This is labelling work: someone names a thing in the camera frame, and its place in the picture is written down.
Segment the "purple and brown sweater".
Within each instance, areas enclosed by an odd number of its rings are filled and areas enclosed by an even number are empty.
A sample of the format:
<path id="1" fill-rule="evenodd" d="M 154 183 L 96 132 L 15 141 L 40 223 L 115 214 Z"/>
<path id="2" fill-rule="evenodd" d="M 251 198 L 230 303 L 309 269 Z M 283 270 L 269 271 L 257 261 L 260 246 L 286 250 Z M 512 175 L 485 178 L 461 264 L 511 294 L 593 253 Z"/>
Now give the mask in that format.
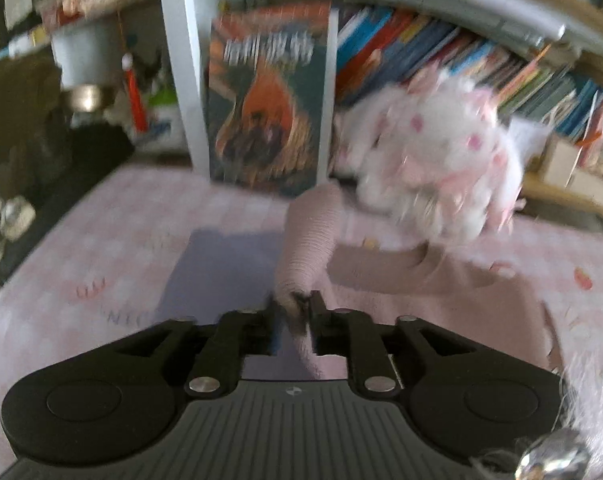
<path id="1" fill-rule="evenodd" d="M 320 292 L 326 307 L 367 313 L 379 324 L 413 315 L 546 370 L 561 370 L 561 345 L 533 285 L 510 269 L 492 270 L 422 243 L 407 250 L 343 245 L 344 198 L 334 184 L 288 206 L 283 232 L 224 235 L 197 230 L 154 314 L 213 324 L 224 313 L 281 305 L 273 356 L 251 356 L 243 375 L 260 380 L 343 379 L 339 356 L 317 356 L 302 302 Z"/>

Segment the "pink checkered desk mat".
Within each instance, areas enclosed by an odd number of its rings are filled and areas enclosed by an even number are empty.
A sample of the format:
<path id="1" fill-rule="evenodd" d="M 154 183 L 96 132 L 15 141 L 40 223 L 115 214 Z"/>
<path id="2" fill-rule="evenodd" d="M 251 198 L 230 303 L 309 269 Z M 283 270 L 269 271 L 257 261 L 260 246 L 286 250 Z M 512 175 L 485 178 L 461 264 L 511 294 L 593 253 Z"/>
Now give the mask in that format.
<path id="1" fill-rule="evenodd" d="M 279 231 L 281 197 L 187 169 L 123 166 L 88 194 L 0 290 L 0 406 L 23 376 L 148 326 L 197 229 Z M 563 351 L 603 351 L 603 236 L 516 218 L 455 254 L 524 274 Z M 0 474 L 14 460 L 0 425 Z"/>

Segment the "white pink plush bunny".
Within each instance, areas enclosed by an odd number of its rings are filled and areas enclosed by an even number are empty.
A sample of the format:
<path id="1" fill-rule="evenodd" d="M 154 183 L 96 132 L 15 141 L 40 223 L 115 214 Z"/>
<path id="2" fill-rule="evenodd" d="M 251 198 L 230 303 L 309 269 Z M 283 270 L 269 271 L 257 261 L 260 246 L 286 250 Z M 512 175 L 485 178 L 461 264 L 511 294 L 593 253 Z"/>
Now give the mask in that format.
<path id="1" fill-rule="evenodd" d="M 335 113 L 334 174 L 359 203 L 425 240 L 461 244 L 512 227 L 524 166 L 493 93 L 428 66 Z"/>

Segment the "white green pen holder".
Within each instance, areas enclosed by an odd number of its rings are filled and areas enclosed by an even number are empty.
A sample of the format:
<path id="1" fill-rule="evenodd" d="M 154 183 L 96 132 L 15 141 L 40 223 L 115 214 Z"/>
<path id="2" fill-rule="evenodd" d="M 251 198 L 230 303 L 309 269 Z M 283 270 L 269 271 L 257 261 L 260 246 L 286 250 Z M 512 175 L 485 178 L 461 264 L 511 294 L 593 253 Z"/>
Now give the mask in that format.
<path id="1" fill-rule="evenodd" d="M 187 153 L 188 144 L 174 88 L 158 88 L 150 95 L 146 111 L 149 130 L 140 136 L 138 148 L 151 154 Z"/>

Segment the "red tassel ornament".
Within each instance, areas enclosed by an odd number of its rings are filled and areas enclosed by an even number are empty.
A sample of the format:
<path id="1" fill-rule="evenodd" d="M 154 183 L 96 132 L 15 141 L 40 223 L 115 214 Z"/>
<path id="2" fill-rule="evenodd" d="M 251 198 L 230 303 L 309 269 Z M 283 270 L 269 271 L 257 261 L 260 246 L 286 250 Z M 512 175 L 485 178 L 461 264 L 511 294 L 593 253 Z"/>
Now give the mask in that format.
<path id="1" fill-rule="evenodd" d="M 149 130 L 149 123 L 148 118 L 146 118 L 137 77 L 134 73 L 134 58 L 129 52 L 125 53 L 122 57 L 122 69 L 124 72 L 134 128 L 140 133 L 145 133 Z"/>

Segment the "Harry Potter book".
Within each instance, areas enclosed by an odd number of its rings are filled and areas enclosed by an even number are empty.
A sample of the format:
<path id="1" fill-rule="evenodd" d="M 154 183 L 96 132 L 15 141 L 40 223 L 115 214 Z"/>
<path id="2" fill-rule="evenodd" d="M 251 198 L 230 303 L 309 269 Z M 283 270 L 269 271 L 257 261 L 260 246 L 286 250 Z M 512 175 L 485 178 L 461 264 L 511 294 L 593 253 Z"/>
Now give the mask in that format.
<path id="1" fill-rule="evenodd" d="M 331 1 L 222 14 L 210 33 L 210 175 L 297 196 L 327 177 L 338 10 Z"/>

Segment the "metal bowl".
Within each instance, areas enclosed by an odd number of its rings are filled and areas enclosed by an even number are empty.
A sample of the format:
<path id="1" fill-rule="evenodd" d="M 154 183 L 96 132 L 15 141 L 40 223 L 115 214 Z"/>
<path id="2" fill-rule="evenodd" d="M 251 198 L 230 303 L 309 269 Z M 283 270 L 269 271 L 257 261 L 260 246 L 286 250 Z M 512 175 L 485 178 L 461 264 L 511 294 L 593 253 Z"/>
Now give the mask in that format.
<path id="1" fill-rule="evenodd" d="M 64 89 L 61 94 L 61 104 L 72 113 L 102 112 L 115 101 L 115 89 L 102 84 L 80 84 Z"/>

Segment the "row of colourful books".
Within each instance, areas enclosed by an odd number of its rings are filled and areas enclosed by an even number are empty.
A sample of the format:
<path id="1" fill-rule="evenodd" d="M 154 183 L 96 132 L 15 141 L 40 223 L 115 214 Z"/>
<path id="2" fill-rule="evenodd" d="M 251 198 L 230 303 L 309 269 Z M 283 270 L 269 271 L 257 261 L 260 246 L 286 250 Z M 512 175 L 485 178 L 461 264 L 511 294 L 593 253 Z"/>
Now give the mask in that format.
<path id="1" fill-rule="evenodd" d="M 550 53 L 520 55 L 504 42 L 407 9 L 345 6 L 339 12 L 340 110 L 387 84 L 405 86 L 427 66 L 490 89 L 503 122 L 512 116 L 540 122 L 575 142 L 586 139 L 603 105 L 603 84 Z"/>

